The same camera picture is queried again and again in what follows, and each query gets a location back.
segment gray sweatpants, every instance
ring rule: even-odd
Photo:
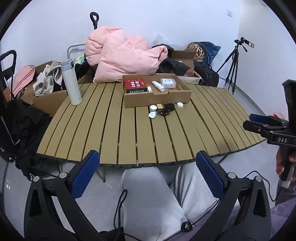
[[[122,185],[128,190],[123,204],[124,232],[143,241],[170,237],[180,231],[183,222],[195,222],[217,201],[195,162],[179,167],[171,187],[157,167],[125,170]]]

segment clear plastic container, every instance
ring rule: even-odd
[[[176,89],[176,81],[174,79],[160,79],[160,83],[166,89]]]

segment pink cloth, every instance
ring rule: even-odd
[[[124,74],[153,75],[168,56],[165,46],[148,49],[142,37],[127,37],[122,29],[105,26],[87,38],[85,53],[90,65],[98,64],[94,83],[121,82]]]
[[[14,96],[18,92],[25,88],[32,80],[35,74],[35,68],[33,65],[25,65],[22,67],[17,75],[13,78],[12,93]]]

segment gray bottle cap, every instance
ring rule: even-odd
[[[73,60],[71,58],[67,59],[67,60],[65,60],[65,61],[63,61],[61,63],[62,72],[68,71],[68,70],[73,69],[73,68],[74,68],[74,63],[73,63]]]

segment metal screw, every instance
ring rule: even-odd
[[[262,177],[260,177],[260,176],[256,176],[256,180],[257,180],[258,182],[262,182]]]
[[[33,178],[33,181],[34,182],[37,182],[38,180],[39,180],[39,177],[38,176],[36,176],[36,177]]]
[[[229,176],[231,179],[236,178],[236,175],[235,175],[233,172],[228,173],[228,176]]]
[[[67,173],[66,173],[66,172],[62,172],[62,173],[59,175],[60,178],[65,178],[66,176],[67,176]]]

